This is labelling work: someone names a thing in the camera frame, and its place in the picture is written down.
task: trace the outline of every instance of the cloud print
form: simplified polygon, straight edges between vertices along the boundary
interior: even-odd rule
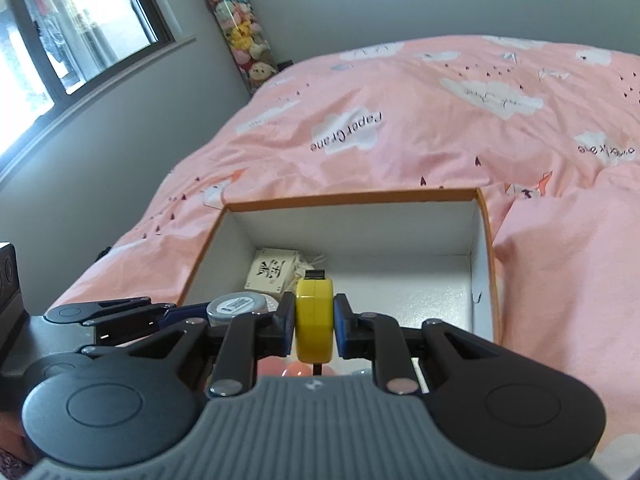
[[[284,85],[284,83],[288,83],[289,81],[293,81],[295,77],[283,77],[282,79],[278,79],[277,81],[269,81],[269,88],[276,88],[276,86]]]
[[[366,46],[364,48],[358,48],[356,50],[350,50],[340,54],[340,59],[345,61],[354,61],[356,59],[373,59],[376,57],[390,57],[395,56],[402,50],[404,42],[398,41],[396,43],[383,43],[374,46]]]
[[[579,50],[575,53],[575,59],[583,60],[587,65],[609,66],[611,64],[611,53],[609,50],[591,48],[589,50]]]
[[[214,184],[213,186],[207,187],[207,189],[204,190],[202,203],[205,206],[212,207],[214,209],[222,209],[222,192],[232,182],[233,180],[231,178],[228,178],[226,180],[223,180],[222,182]]]
[[[289,108],[294,107],[299,102],[300,101],[291,101],[290,103],[286,103],[285,105],[283,105],[281,108],[278,108],[278,107],[269,108],[266,112],[261,113],[255,119],[252,119],[247,123],[238,124],[238,126],[236,126],[236,133],[244,134],[249,130],[251,130],[252,128],[255,128],[256,126],[261,126],[262,124],[267,123],[274,117],[279,116],[281,113],[285,112],[286,110],[289,110]]]
[[[621,146],[607,137],[605,132],[584,132],[574,137],[581,153],[593,153],[605,166],[616,166],[622,160],[636,160],[638,154],[633,146]]]
[[[538,79],[542,81],[545,77],[555,77],[558,79],[567,79],[569,77],[568,72],[561,72],[560,70],[548,70],[543,68],[542,70],[538,70]]]
[[[459,52],[431,52],[430,54],[416,54],[415,57],[419,57],[421,60],[430,63],[432,61],[451,61],[456,59],[460,55]]]
[[[547,44],[546,41],[521,40],[520,38],[504,38],[502,36],[483,36],[484,40],[501,46],[512,46],[521,50],[529,50],[531,48],[542,48]]]
[[[531,115],[544,106],[542,99],[524,96],[501,81],[459,82],[442,78],[440,84],[453,95],[473,106],[484,108],[504,120],[510,119],[513,114]]]
[[[341,115],[328,114],[311,129],[311,150],[324,149],[327,155],[348,150],[351,146],[370,150],[378,142],[378,126],[382,120],[382,112],[370,112],[366,107]]]

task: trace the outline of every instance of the metal rivet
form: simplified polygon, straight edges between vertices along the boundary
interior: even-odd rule
[[[418,388],[420,388],[420,385],[417,382],[406,377],[391,379],[386,384],[386,389],[396,395],[409,395],[416,392]]]
[[[242,390],[242,383],[235,379],[220,379],[213,383],[209,391],[212,395],[219,397],[232,397]]]

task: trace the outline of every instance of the label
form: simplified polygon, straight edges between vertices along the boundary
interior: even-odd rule
[[[255,301],[251,298],[233,298],[232,300],[223,301],[218,305],[216,311],[225,316],[235,316],[244,312],[251,312],[254,309]]]

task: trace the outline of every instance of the window frame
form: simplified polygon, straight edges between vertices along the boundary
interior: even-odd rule
[[[42,130],[47,128],[56,118],[60,117],[60,115],[73,107],[77,102],[81,101],[87,94],[95,91],[95,89],[110,81],[112,78],[115,78],[130,66],[145,59],[145,57],[175,42],[174,35],[164,20],[156,0],[136,0],[139,9],[134,8],[135,12],[143,13],[150,24],[151,31],[158,40],[108,67],[96,77],[89,79],[89,81],[84,83],[72,94],[67,94],[62,81],[60,81],[56,75],[53,65],[47,57],[25,0],[5,1],[14,16],[15,25],[20,32],[24,46],[31,57],[31,61],[53,101],[53,106],[51,110],[38,117],[3,153],[0,153],[0,172],[7,167],[33,139],[38,137],[38,134]]]

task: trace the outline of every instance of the round container lid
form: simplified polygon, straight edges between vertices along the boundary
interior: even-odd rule
[[[220,296],[207,305],[207,316],[211,326],[230,323],[239,314],[267,312],[267,300],[256,292],[234,292]]]
[[[267,300],[267,309],[269,312],[275,312],[278,309],[278,300],[269,296],[268,294],[261,294],[265,300]]]

